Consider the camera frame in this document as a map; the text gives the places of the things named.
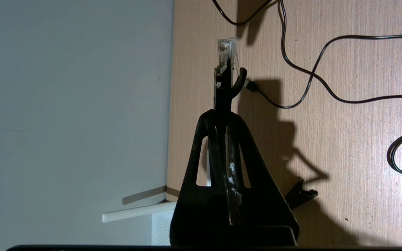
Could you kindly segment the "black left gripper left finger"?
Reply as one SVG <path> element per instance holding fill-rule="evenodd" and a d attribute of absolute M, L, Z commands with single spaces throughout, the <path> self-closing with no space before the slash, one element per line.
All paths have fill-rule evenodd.
<path fill-rule="evenodd" d="M 211 186 L 196 184 L 202 141 L 208 139 Z M 170 226 L 171 246 L 220 246 L 229 223 L 225 191 L 225 157 L 216 130 L 213 109 L 199 117 L 188 166 Z"/>

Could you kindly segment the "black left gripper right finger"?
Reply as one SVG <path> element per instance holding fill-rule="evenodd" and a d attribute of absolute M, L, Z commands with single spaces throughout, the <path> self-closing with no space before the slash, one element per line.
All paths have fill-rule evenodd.
<path fill-rule="evenodd" d="M 250 246 L 296 246 L 300 227 L 244 119 L 225 128 L 225 187 L 230 224 Z"/>

